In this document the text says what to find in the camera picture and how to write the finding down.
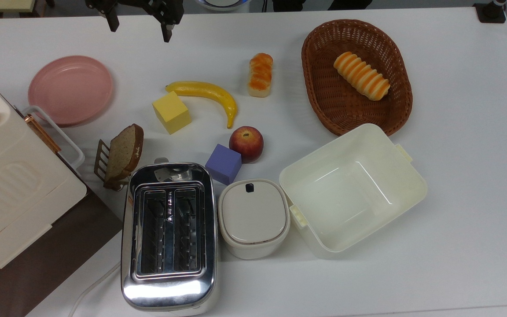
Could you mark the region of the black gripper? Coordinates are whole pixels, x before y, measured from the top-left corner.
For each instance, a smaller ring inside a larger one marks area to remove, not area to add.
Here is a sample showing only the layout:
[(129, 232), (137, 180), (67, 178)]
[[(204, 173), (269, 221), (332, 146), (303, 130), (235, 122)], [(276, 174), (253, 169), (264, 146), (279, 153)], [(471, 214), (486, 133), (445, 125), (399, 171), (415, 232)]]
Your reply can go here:
[(173, 28), (179, 24), (184, 13), (181, 0), (87, 0), (86, 6), (95, 9), (103, 14), (111, 32), (116, 32), (119, 27), (119, 20), (115, 6), (122, 4), (126, 6), (141, 8), (147, 14), (155, 17), (161, 23), (163, 41), (169, 43)]

